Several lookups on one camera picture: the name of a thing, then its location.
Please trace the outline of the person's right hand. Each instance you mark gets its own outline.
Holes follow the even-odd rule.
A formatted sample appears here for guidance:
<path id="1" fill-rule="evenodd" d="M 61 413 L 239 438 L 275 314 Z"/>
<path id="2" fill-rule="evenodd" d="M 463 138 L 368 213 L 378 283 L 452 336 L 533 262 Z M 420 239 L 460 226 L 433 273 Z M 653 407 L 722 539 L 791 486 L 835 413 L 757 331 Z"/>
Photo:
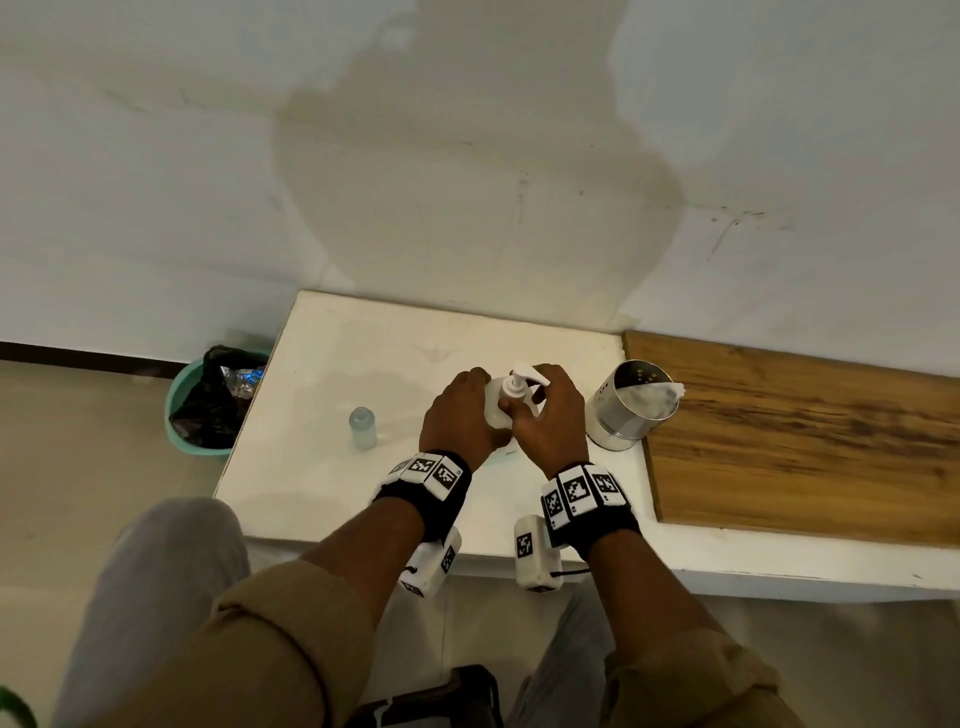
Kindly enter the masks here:
<path id="1" fill-rule="evenodd" d="M 566 370 L 557 364 L 534 365 L 549 381 L 534 395 L 544 402 L 536 421 L 513 421 L 513 437 L 547 480 L 590 461 L 586 403 Z"/>

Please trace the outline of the person's left hand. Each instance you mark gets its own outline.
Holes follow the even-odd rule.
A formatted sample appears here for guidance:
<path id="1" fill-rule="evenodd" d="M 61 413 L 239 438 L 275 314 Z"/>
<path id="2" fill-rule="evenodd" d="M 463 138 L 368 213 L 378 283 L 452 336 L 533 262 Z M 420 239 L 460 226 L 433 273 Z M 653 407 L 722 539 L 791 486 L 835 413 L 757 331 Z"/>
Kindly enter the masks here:
<path id="1" fill-rule="evenodd" d="M 493 452 L 513 439 L 510 429 L 497 430 L 485 418 L 485 391 L 453 389 L 453 380 L 427 409 L 418 438 L 420 452 L 448 451 L 461 455 L 475 473 Z"/>

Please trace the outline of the white pump bottle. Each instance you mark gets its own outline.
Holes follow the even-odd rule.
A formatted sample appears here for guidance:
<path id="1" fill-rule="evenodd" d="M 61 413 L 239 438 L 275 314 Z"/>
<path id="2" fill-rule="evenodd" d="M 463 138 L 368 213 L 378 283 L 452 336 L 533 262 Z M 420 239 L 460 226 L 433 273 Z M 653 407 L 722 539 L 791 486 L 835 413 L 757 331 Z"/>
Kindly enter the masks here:
<path id="1" fill-rule="evenodd" d="M 493 378 L 487 383 L 484 410 L 487 424 L 498 431 L 512 429 L 511 418 L 507 412 L 499 407 L 499 402 L 502 399 L 522 402 L 535 418 L 539 418 L 542 408 L 534 403 L 534 384 L 546 387 L 549 385 L 549 380 L 532 365 L 522 362 L 515 363 L 507 375 Z"/>

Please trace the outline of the person's left forearm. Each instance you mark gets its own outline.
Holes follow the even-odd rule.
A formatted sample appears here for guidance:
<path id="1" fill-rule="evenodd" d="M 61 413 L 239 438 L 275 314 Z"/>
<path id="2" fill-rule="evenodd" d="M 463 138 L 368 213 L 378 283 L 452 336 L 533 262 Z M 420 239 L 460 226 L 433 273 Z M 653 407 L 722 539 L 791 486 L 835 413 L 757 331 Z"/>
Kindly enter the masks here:
<path id="1" fill-rule="evenodd" d="M 409 502 L 375 500 L 300 560 L 342 578 L 378 627 L 410 557 L 425 533 L 424 520 Z"/>

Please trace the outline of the person's right forearm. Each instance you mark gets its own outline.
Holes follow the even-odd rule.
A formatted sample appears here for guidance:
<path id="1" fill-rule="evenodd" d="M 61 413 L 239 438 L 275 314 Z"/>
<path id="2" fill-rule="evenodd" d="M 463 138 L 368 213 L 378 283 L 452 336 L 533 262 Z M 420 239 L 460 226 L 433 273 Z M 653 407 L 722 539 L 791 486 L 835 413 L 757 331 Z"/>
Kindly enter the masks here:
<path id="1" fill-rule="evenodd" d="M 640 533 L 606 534 L 591 546 L 586 561 L 624 662 L 637 661 L 679 634 L 723 630 Z"/>

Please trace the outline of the metal cylindrical holder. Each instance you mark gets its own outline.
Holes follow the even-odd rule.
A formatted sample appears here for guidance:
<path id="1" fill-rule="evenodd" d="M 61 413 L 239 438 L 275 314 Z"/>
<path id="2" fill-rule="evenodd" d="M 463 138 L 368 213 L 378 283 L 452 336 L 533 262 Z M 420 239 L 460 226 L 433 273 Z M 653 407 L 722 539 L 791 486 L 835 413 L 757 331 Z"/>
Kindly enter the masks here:
<path id="1" fill-rule="evenodd" d="M 619 364 L 585 405 L 589 439 L 611 452 L 627 451 L 677 413 L 674 399 L 656 383 L 675 381 L 659 366 L 638 359 Z"/>

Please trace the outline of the black marker wristband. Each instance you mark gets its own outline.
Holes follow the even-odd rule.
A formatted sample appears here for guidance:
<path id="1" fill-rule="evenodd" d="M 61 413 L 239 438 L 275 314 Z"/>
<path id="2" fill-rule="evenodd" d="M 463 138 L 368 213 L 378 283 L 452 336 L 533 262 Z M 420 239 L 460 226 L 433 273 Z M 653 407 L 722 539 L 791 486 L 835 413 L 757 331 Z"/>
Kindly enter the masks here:
<path id="1" fill-rule="evenodd" d="M 422 542 L 445 542 L 466 501 L 473 470 L 447 450 L 418 452 L 394 466 L 372 501 L 393 498 L 411 504 L 424 524 Z"/>
<path id="2" fill-rule="evenodd" d="M 641 534 L 629 499 L 606 467 L 590 462 L 568 466 L 541 487 L 539 501 L 550 545 L 572 548 L 584 562 L 605 536 Z"/>

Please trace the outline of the grey trouser leg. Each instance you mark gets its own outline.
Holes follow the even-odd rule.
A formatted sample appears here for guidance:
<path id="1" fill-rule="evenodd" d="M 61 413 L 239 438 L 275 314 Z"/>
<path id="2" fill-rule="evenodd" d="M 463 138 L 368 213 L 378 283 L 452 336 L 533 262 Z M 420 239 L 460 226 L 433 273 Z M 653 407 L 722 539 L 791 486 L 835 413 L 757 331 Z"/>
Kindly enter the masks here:
<path id="1" fill-rule="evenodd" d="M 506 728 L 598 728 L 614 636 L 593 577 L 573 590 Z"/>
<path id="2" fill-rule="evenodd" d="M 251 573 L 234 511 L 168 498 L 128 524 L 97 577 L 61 679 L 53 728 L 80 728 L 139 688 Z"/>

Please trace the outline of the wooden board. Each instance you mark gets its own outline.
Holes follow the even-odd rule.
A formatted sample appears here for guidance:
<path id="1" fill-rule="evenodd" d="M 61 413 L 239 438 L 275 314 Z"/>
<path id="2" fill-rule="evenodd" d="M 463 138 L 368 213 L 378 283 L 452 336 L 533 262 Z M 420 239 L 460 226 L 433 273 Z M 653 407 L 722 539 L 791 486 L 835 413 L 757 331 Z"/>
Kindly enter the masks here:
<path id="1" fill-rule="evenodd" d="M 960 377 L 622 341 L 685 387 L 643 445 L 660 523 L 960 550 Z"/>

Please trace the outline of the olive sleeve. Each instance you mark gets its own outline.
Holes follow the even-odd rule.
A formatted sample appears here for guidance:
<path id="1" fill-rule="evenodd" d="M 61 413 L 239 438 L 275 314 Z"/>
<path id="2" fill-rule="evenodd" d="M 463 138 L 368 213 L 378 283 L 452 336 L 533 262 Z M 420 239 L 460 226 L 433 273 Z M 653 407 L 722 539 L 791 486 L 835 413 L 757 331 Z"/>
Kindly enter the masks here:
<path id="1" fill-rule="evenodd" d="M 172 658 L 82 728 L 342 728 L 375 631 L 357 592 L 304 561 L 230 588 Z"/>
<path id="2" fill-rule="evenodd" d="M 779 674 L 725 633 L 679 633 L 629 661 L 605 661 L 601 728 L 807 728 Z"/>

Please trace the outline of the green object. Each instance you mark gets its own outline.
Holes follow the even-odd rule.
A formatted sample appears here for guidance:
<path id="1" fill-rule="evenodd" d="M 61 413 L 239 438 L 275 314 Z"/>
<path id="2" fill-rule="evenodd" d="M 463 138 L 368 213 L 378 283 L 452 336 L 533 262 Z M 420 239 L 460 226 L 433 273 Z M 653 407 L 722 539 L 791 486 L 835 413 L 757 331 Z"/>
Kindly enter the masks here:
<path id="1" fill-rule="evenodd" d="M 7 720 L 11 728 L 39 728 L 31 707 L 6 685 L 0 685 L 0 717 Z"/>

